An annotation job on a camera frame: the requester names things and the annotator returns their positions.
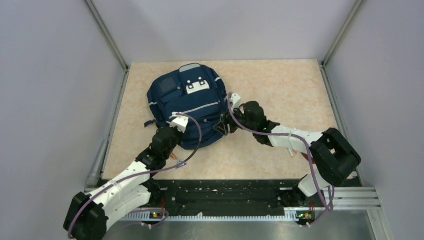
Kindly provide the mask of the white yellow marker pen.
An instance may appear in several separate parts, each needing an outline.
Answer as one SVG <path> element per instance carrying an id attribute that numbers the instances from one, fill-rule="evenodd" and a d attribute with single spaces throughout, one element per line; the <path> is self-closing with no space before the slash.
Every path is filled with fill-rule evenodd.
<path id="1" fill-rule="evenodd" d="M 295 156 L 296 156 L 296 151 L 294 151 L 294 150 L 292 150 L 292 149 L 290 149 L 290 148 L 288 148 L 288 149 L 287 149 L 287 151 L 288 151 L 288 153 L 289 153 L 290 157 L 291 157 L 292 159 L 294 159 L 294 158 L 295 158 Z"/>

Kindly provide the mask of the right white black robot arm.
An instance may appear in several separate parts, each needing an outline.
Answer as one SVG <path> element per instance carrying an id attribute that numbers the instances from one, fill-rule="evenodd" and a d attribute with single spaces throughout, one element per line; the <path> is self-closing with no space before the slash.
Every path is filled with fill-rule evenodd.
<path id="1" fill-rule="evenodd" d="M 307 206 L 319 191 L 343 184 L 362 162 L 338 129 L 313 132 L 283 126 L 267 119 L 256 101 L 245 103 L 243 109 L 232 107 L 221 115 L 214 129 L 224 136 L 242 129 L 252 133 L 262 145 L 305 155 L 312 169 L 293 188 L 293 200 L 299 206 Z"/>

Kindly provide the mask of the navy blue student backpack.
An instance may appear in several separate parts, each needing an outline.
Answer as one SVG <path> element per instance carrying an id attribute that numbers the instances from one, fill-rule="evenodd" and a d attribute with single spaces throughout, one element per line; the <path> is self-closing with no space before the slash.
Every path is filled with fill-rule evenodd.
<path id="1" fill-rule="evenodd" d="M 228 111 L 227 90 L 217 72 L 191 63 L 157 78 L 147 91 L 149 108 L 158 128 L 168 126 L 173 113 L 193 117 L 180 146 L 184 150 L 208 147 L 223 138 L 214 127 Z"/>

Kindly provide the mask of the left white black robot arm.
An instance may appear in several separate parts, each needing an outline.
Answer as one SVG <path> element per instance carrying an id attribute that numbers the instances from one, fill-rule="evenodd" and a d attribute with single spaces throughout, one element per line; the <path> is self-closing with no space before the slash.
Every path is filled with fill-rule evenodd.
<path id="1" fill-rule="evenodd" d="M 156 206 L 161 194 L 144 184 L 168 170 L 166 161 L 182 137 L 177 127 L 159 128 L 150 145 L 118 176 L 89 193 L 77 193 L 63 224 L 67 237 L 101 240 L 118 220 L 137 207 Z"/>

